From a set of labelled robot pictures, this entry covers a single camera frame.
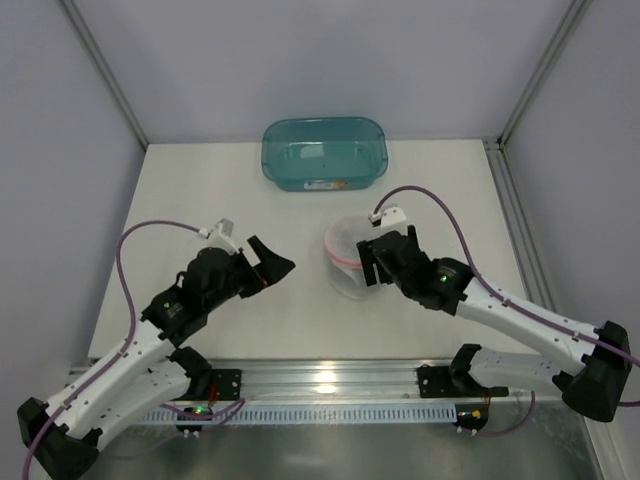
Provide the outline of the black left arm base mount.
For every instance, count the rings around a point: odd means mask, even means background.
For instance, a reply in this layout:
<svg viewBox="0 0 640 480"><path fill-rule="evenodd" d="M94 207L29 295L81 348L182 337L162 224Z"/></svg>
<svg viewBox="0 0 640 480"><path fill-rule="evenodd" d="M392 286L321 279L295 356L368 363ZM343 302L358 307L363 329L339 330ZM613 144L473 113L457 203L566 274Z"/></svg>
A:
<svg viewBox="0 0 640 480"><path fill-rule="evenodd" d="M189 379L178 401L234 401L240 398L242 370L213 367L191 347L178 348L168 360L179 365Z"/></svg>

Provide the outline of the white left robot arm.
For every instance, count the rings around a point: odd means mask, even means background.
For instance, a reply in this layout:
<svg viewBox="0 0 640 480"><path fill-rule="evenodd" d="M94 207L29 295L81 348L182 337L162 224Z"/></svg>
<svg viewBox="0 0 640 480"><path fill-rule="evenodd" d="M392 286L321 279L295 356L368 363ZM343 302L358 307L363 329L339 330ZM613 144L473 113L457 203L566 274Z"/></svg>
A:
<svg viewBox="0 0 640 480"><path fill-rule="evenodd" d="M48 399L26 400L17 411L25 461L52 479L79 479L130 422L204 385L211 368L185 341L225 302L252 297L295 267L257 237L248 243L257 264L228 236L214 235L109 354Z"/></svg>

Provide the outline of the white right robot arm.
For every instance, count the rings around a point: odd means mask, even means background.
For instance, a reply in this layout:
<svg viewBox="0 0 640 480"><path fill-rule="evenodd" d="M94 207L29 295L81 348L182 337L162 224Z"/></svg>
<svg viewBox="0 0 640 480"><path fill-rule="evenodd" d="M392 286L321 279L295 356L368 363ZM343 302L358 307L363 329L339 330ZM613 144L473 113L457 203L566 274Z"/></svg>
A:
<svg viewBox="0 0 640 480"><path fill-rule="evenodd" d="M463 345L449 366L459 388L528 390L558 396L591 420L614 419L632 368L621 325L571 320L510 295L458 260L431 259L414 227L361 241L357 250L367 285L393 284L427 310L477 322L533 349L509 354Z"/></svg>

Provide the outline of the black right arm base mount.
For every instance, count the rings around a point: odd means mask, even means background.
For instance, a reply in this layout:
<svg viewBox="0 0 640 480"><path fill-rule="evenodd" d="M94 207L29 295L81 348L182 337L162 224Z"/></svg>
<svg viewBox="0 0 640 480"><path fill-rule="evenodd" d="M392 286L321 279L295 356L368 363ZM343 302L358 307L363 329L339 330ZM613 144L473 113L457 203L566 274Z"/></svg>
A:
<svg viewBox="0 0 640 480"><path fill-rule="evenodd" d="M423 364L416 369L421 398L475 398L507 397L509 389L503 386L486 387L470 375L471 361L481 346L464 344L448 365Z"/></svg>

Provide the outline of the white mesh laundry bag pink trim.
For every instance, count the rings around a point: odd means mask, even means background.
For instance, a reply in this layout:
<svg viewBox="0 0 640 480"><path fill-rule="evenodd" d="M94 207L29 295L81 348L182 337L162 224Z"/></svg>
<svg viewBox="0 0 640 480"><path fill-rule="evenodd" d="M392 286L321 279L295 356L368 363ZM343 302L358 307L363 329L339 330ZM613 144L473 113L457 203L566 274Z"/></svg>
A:
<svg viewBox="0 0 640 480"><path fill-rule="evenodd" d="M335 220L325 231L323 244L327 276L331 286L352 300L364 300L380 291L367 286L357 243L370 240L375 233L366 216L346 216Z"/></svg>

